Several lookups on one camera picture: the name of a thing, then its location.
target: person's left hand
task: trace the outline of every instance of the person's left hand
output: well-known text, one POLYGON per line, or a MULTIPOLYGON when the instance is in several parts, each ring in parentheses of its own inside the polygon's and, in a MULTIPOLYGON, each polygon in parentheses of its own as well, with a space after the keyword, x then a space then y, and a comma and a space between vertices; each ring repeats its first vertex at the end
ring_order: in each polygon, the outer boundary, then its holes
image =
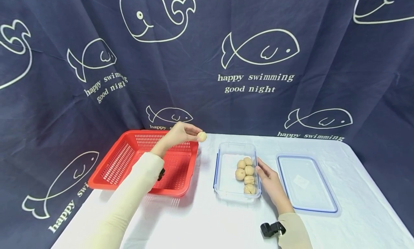
POLYGON ((199 132, 202 132, 202 129, 193 124, 177 122, 160 141, 167 148, 171 148, 186 141, 199 141, 197 138, 199 132))

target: white tablecloth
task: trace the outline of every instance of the white tablecloth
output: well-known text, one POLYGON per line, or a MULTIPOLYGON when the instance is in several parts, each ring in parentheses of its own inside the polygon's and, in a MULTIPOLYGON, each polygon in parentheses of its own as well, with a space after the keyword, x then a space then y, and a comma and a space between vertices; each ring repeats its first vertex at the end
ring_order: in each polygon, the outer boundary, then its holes
MULTIPOLYGON (((213 179, 222 142, 254 144, 258 156, 275 171, 278 153, 306 154, 319 161, 342 214, 300 214, 313 248, 414 248, 413 237, 348 145, 332 140, 218 134, 209 134, 200 143, 185 197, 144 198, 128 227, 123 248, 277 248, 277 238, 264 239, 259 229, 262 223, 277 219, 265 193, 253 204, 223 202, 216 197, 213 179)), ((79 248, 111 194, 94 190, 53 249, 79 248)))

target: clear plastic container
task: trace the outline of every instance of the clear plastic container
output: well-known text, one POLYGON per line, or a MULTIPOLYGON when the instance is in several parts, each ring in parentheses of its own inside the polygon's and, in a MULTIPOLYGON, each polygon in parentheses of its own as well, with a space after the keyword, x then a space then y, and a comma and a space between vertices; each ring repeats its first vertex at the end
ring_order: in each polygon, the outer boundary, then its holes
POLYGON ((318 161, 305 155, 277 155, 279 177, 298 213, 340 216, 341 207, 318 161))
POLYGON ((255 194, 244 193, 244 181, 238 181, 235 178, 237 162, 250 157, 253 162, 253 168, 257 165, 256 147, 251 144, 242 143, 221 143, 218 147, 216 159, 216 172, 214 176, 213 188, 218 196, 223 200, 234 202, 253 202, 262 194, 261 183, 254 169, 254 185, 256 186, 255 194))

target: red plastic basket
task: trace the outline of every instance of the red plastic basket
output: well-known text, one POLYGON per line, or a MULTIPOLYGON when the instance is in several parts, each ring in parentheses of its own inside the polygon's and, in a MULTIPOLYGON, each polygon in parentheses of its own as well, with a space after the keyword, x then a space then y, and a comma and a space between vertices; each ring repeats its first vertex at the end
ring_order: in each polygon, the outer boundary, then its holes
MULTIPOLYGON (((131 172, 144 152, 152 149, 167 131, 134 130, 122 134, 89 178, 92 189, 115 190, 131 172)), ((181 197, 193 176, 198 142, 185 142, 169 149, 164 156, 165 173, 150 194, 181 197)))

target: paper label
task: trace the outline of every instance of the paper label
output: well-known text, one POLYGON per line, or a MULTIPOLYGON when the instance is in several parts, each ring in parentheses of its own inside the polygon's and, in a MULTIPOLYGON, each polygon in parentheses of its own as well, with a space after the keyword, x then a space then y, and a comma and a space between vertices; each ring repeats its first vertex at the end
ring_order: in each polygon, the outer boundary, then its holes
POLYGON ((308 187, 309 181, 305 178, 303 178, 300 175, 296 175, 295 179, 293 180, 293 182, 299 186, 302 189, 306 189, 306 187, 308 187))

